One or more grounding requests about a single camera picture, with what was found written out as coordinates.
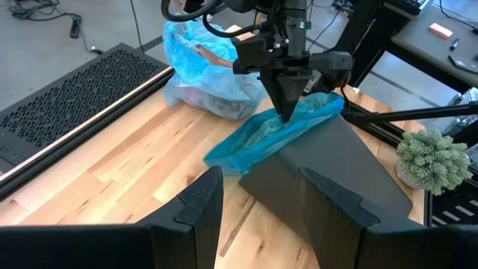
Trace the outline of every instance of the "vented panel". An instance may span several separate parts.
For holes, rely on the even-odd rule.
[[[125,44],[0,113],[0,155],[17,165],[167,66]]]

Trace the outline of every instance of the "green succulent plant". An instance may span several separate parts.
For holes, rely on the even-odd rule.
[[[397,148],[402,166],[414,183],[422,185],[434,195],[443,188],[453,190],[463,180],[470,179],[470,160],[465,143],[453,143],[450,136],[440,132],[405,132]]]

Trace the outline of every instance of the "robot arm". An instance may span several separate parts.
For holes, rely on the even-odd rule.
[[[162,1],[166,19],[184,21],[181,16],[169,14],[170,0]],[[327,51],[310,53],[305,50],[307,0],[223,0],[235,12],[245,13],[253,9],[267,14],[267,21],[251,25],[233,33],[224,33],[213,28],[206,20],[209,10],[221,3],[211,0],[187,19],[203,16],[205,27],[220,37],[236,37],[249,31],[259,30],[254,37],[235,44],[238,59],[233,63],[234,74],[259,72],[259,79],[269,94],[277,114],[289,121],[305,86],[321,74],[315,88],[333,90],[344,87],[350,80],[353,59],[348,52]]]

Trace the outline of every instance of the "desk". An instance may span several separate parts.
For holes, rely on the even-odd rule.
[[[347,94],[371,111],[390,111],[369,96]],[[258,111],[270,107],[266,100]],[[168,108],[159,90],[2,201],[0,225],[134,223],[204,172],[202,157],[240,124],[184,103]],[[354,130],[397,180],[394,149]],[[216,268],[316,268],[310,246],[238,180],[224,181]],[[410,218],[423,221],[423,191],[399,184],[414,202]]]
[[[445,40],[433,34],[428,27],[434,22],[449,28],[453,36]],[[453,54],[473,59],[478,53],[478,35],[473,34],[468,26],[445,17],[439,7],[430,5],[415,20],[409,20],[385,6],[381,7],[375,22],[357,48],[350,84],[358,87],[383,52],[388,51],[464,93],[478,86],[478,75],[457,69],[448,61],[450,46],[457,37],[460,43]]]

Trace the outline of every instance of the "plant pot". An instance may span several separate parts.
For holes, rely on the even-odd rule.
[[[402,180],[410,188],[414,188],[417,190],[424,189],[423,184],[420,183],[420,180],[413,179],[407,172],[405,167],[403,166],[402,161],[398,161],[397,165],[395,165],[395,170],[397,172],[397,176],[399,179]]]

